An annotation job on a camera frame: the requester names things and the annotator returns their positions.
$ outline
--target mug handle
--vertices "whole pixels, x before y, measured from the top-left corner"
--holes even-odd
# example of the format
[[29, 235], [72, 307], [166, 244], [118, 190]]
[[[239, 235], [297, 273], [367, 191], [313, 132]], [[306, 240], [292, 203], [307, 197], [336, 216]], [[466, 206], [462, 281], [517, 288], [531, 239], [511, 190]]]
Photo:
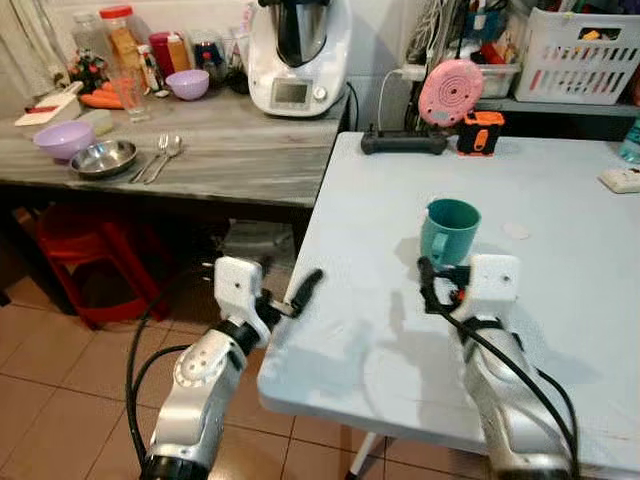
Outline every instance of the mug handle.
[[436, 233], [436, 236], [433, 238], [433, 243], [431, 244], [431, 255], [434, 260], [440, 260], [442, 258], [448, 238], [449, 235], [447, 234]]

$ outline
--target red container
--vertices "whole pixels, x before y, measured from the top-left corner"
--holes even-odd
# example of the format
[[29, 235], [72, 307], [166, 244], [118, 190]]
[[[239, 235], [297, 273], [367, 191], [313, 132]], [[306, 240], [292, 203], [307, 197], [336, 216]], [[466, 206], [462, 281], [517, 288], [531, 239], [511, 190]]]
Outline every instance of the red container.
[[171, 32], [158, 32], [149, 36], [149, 43], [153, 47], [156, 61], [158, 62], [162, 76], [165, 78], [175, 72], [173, 63], [171, 62], [171, 55], [169, 55], [169, 47], [167, 46], [167, 38], [170, 34]]

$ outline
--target stainless steel bowl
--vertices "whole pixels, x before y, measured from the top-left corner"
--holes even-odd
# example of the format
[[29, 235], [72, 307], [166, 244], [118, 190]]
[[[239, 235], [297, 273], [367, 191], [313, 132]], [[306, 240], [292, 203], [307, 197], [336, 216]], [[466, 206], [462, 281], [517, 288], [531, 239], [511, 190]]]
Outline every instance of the stainless steel bowl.
[[138, 150], [126, 140], [107, 140], [91, 145], [73, 156], [69, 168], [81, 177], [110, 177], [131, 166]]

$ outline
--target red plastic stool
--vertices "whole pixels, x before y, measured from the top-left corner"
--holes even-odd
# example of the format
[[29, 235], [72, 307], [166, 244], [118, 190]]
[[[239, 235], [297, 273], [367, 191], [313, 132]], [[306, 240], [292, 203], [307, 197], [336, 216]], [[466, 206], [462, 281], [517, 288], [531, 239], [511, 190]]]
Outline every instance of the red plastic stool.
[[[37, 238], [80, 318], [90, 327], [130, 320], [140, 316], [161, 291], [142, 264], [138, 245], [145, 252], [172, 266], [172, 258], [150, 227], [134, 225], [126, 217], [98, 207], [55, 205], [41, 216]], [[73, 273], [67, 268], [74, 266]], [[82, 286], [91, 268], [110, 266], [129, 284], [134, 300], [108, 307], [89, 306]], [[169, 307], [160, 302], [151, 312], [157, 320], [166, 318]]]

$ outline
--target white plastic basket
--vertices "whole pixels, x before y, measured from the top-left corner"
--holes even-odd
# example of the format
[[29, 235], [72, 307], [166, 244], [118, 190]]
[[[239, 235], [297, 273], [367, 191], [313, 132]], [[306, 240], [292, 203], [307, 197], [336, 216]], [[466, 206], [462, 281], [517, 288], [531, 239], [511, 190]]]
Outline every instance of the white plastic basket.
[[504, 98], [509, 93], [513, 77], [520, 71], [517, 63], [509, 65], [478, 65], [482, 72], [484, 85], [480, 98]]
[[[607, 31], [609, 39], [585, 40]], [[640, 62], [640, 15], [543, 12], [527, 26], [520, 101], [611, 105]]]

